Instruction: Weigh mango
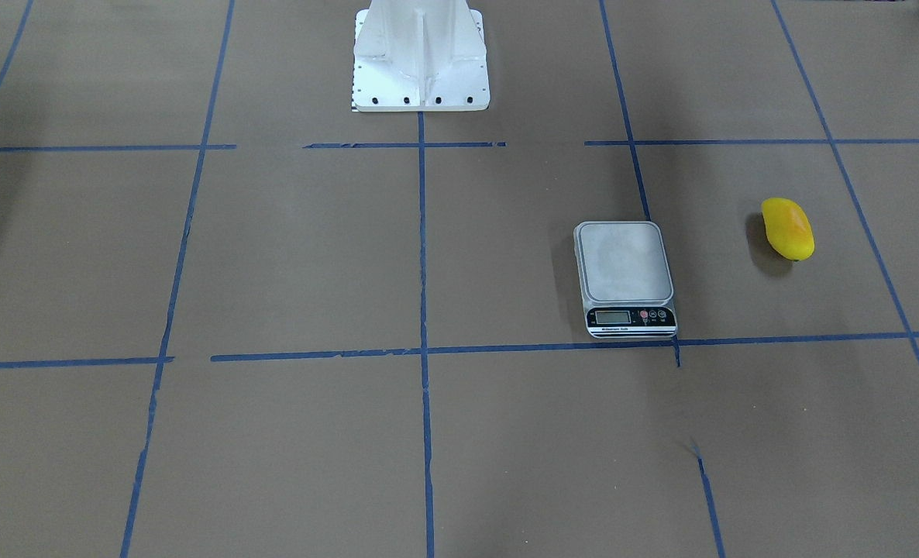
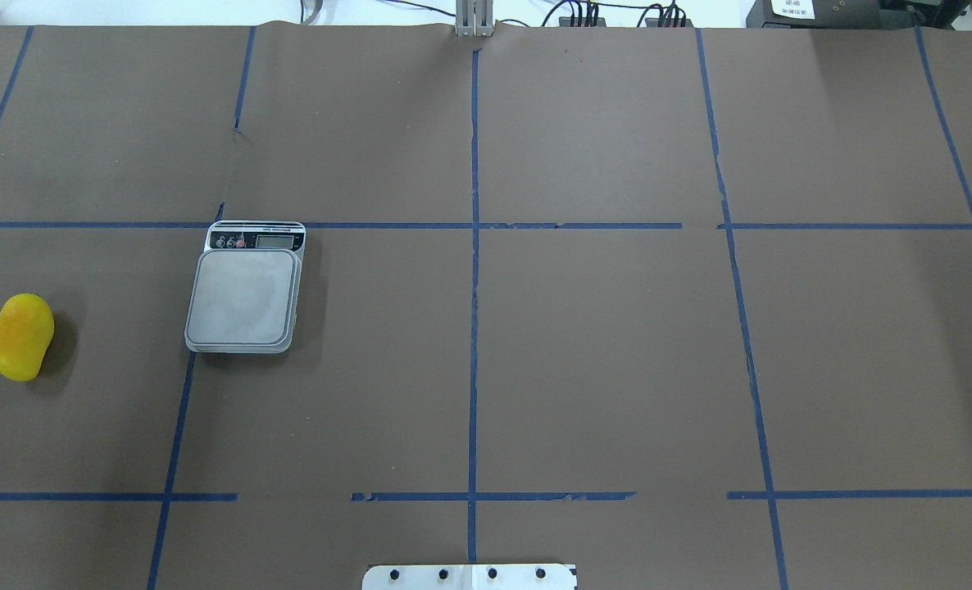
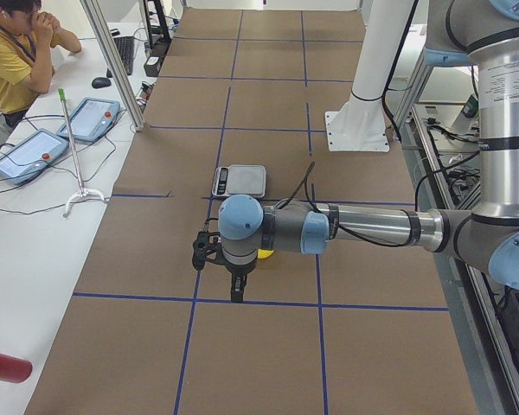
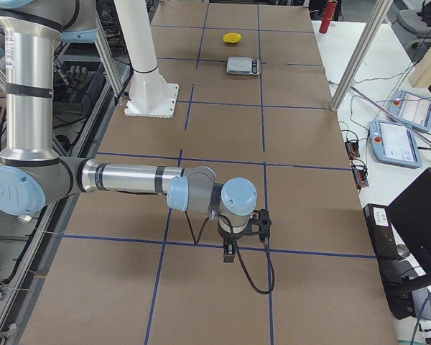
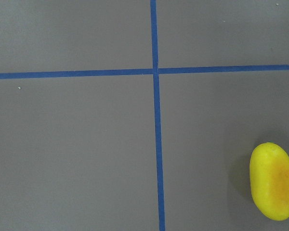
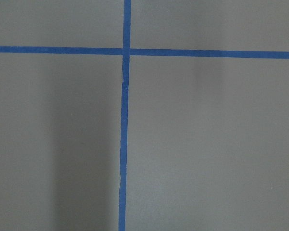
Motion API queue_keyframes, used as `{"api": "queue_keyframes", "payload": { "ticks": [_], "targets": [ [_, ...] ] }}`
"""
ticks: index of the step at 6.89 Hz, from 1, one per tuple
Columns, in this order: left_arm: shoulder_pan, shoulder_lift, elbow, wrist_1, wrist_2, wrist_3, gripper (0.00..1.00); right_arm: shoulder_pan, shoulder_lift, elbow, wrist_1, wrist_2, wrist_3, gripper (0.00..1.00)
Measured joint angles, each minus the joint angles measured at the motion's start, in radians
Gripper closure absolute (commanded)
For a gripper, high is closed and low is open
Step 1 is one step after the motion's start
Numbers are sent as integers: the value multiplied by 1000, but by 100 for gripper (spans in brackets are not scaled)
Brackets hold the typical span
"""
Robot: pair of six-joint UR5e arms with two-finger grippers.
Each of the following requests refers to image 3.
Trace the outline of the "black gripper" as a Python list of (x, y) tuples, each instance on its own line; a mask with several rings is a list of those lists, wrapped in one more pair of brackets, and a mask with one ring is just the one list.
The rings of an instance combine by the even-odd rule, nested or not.
[(242, 302), (247, 285), (247, 276), (255, 270), (258, 260), (254, 259), (244, 265), (227, 263), (225, 267), (231, 273), (230, 301)]

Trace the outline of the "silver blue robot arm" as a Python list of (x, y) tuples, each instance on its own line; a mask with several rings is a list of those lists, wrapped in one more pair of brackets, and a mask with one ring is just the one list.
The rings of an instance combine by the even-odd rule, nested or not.
[(433, 1), (426, 48), (463, 53), (477, 66), (480, 202), (472, 210), (427, 212), (308, 204), (263, 207), (228, 197), (210, 246), (193, 263), (225, 266), (241, 302), (259, 250), (319, 254), (332, 239), (442, 252), (519, 290), (519, 1)]

